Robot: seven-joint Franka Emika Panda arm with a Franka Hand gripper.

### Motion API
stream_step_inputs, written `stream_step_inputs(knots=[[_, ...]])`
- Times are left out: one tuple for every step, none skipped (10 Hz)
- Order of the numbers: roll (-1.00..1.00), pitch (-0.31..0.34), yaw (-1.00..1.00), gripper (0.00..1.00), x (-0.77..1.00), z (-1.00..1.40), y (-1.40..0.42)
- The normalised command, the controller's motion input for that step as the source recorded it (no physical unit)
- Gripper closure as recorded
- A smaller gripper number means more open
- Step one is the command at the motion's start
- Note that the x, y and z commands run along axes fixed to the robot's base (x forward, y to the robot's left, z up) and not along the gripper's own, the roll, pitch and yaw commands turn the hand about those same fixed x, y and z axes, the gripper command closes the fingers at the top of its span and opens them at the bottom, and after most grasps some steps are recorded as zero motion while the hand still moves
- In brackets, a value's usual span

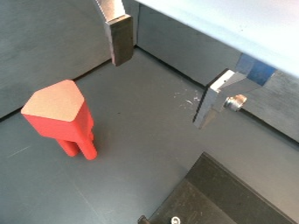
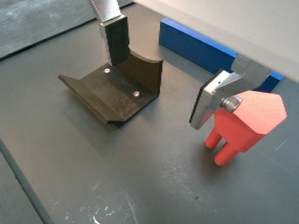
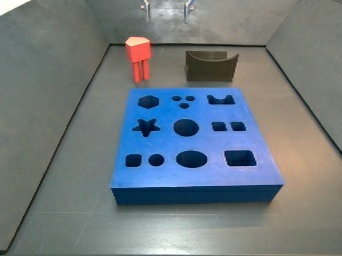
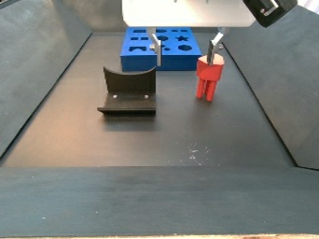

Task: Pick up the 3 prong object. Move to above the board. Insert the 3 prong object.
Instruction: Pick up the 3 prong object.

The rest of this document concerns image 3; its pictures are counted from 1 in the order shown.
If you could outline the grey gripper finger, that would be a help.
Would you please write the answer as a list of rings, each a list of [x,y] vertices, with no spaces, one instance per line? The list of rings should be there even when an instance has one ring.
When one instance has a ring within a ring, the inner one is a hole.
[[[150,10],[150,0],[144,0],[144,3],[141,5],[141,9],[145,11],[146,13],[146,21],[148,23],[150,22],[152,19],[152,10]]]
[[[188,0],[184,8],[184,21],[188,24],[190,13],[194,11],[194,4],[197,0]]]

